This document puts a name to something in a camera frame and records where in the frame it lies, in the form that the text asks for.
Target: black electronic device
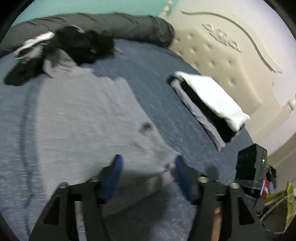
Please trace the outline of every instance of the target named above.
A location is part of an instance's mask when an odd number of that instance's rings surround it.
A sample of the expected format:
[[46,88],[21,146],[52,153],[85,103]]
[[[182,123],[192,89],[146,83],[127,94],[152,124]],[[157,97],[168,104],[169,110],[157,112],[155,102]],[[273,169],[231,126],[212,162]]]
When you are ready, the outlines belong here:
[[238,153],[235,182],[246,194],[259,198],[265,185],[267,150],[253,144]]

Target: black garment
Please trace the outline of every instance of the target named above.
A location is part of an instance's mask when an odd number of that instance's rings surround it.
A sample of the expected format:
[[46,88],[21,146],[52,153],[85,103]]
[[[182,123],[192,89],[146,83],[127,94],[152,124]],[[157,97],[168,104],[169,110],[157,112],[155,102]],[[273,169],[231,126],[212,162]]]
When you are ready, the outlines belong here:
[[[22,50],[21,55],[28,53],[34,47]],[[40,57],[33,58],[28,62],[19,62],[7,74],[4,83],[19,86],[30,78],[43,73],[44,60],[47,56],[55,54],[57,49],[64,50],[77,64],[82,64],[93,63],[98,58],[113,53],[113,48],[114,42],[110,36],[105,36],[95,31],[81,33],[77,27],[67,26],[59,29],[49,43],[44,45]]]
[[192,100],[192,102],[204,113],[204,115],[212,122],[225,143],[230,142],[235,136],[235,132],[228,126],[225,119],[218,117],[207,105],[198,97],[194,90],[187,84],[186,81],[181,82],[181,87]]

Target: cream headboard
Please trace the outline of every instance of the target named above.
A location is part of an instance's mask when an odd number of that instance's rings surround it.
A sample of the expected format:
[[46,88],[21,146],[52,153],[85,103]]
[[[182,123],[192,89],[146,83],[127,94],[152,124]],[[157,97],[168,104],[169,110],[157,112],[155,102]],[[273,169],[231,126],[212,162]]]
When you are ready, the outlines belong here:
[[179,0],[170,16],[171,2],[160,17],[175,29],[169,47],[202,75],[212,77],[251,120],[246,128],[253,141],[269,135],[293,108],[281,107],[273,94],[272,75],[282,73],[256,33],[241,20],[220,9],[186,8]]

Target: blue bedsheet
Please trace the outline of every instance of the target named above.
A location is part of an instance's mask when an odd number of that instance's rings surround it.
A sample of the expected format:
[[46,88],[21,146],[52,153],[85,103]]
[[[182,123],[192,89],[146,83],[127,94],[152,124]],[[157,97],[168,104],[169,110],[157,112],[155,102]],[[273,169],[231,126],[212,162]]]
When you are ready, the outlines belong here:
[[[168,49],[152,44],[115,40],[113,57],[83,67],[96,76],[123,77],[164,141],[187,163],[229,183],[234,179],[238,151],[251,145],[245,130],[218,152],[202,126],[166,83],[175,71],[197,74]],[[0,59],[0,78],[13,68],[13,54]],[[44,75],[23,86],[0,84],[0,211],[20,241],[28,240],[47,200],[38,170],[35,108]],[[112,240],[186,240],[195,214],[176,183],[106,218]]]

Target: bed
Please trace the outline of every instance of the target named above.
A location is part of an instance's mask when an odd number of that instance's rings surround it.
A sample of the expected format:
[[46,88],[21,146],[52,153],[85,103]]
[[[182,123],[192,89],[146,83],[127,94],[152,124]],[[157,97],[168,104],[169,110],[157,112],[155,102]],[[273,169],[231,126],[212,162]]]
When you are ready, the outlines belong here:
[[[272,84],[266,78],[268,74],[280,72],[280,68],[262,50],[260,56],[264,56],[264,62],[260,57],[256,62],[262,68],[259,68],[256,75],[250,76],[247,70],[253,66],[240,55],[248,52],[245,51],[245,45],[240,42],[228,44],[229,41],[217,41],[213,29],[219,26],[217,22],[205,18],[202,20],[204,26],[196,27],[199,17],[186,15],[178,8],[179,5],[168,18],[168,7],[161,13],[161,17],[175,29],[174,41],[169,49],[145,41],[140,43],[116,39],[115,46],[120,51],[115,52],[113,57],[97,60],[94,64],[84,64],[82,68],[92,69],[97,77],[125,78],[165,143],[178,151],[193,168],[213,180],[228,184],[235,176],[238,151],[267,133],[259,118],[262,111],[266,112],[266,116],[269,115],[268,119],[274,117],[277,123],[278,119],[284,119],[283,115],[287,116],[286,109],[280,108],[275,102]],[[250,52],[258,56],[249,38],[244,43],[252,45],[253,52]],[[16,63],[13,53],[2,57],[0,77],[3,79]],[[167,78],[175,71],[213,77],[251,116],[250,124],[243,127],[241,133],[221,152],[216,150],[205,130],[168,85]],[[264,78],[257,84],[254,77],[259,75]],[[21,241],[28,240],[48,201],[44,176],[39,166],[40,147],[36,140],[36,109],[43,82],[44,74],[20,87],[4,85],[1,81],[0,88],[0,108],[4,113],[0,126],[0,208]],[[265,94],[259,95],[263,88],[266,89]],[[270,125],[275,125],[273,119],[271,122]],[[195,208],[185,200],[178,185],[172,182],[134,205],[107,216],[106,224],[112,240],[177,241],[187,238],[194,215]],[[81,240],[84,240],[83,225],[78,230]]]

